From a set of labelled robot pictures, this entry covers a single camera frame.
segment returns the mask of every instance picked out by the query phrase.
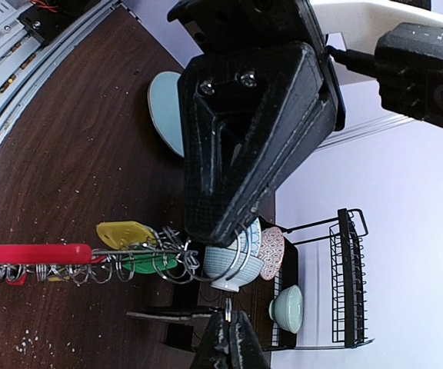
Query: bowl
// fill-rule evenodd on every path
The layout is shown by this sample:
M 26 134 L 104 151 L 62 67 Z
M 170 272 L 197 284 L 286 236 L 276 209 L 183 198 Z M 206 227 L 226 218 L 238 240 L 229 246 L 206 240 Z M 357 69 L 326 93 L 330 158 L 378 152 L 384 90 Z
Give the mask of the bowl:
M 281 292 L 269 304 L 269 317 L 283 330 L 297 334 L 304 321 L 304 298 L 295 285 Z
M 234 262 L 237 251 L 227 248 L 214 248 L 208 246 L 205 253 L 204 270 L 210 278 L 217 278 L 230 268 Z M 251 283 L 261 273 L 264 262 L 255 256 L 249 255 L 247 264 L 229 281 L 230 277 L 244 263 L 247 254 L 242 252 L 235 267 L 218 281 L 212 282 L 212 287 L 228 292 L 239 292 L 240 287 Z

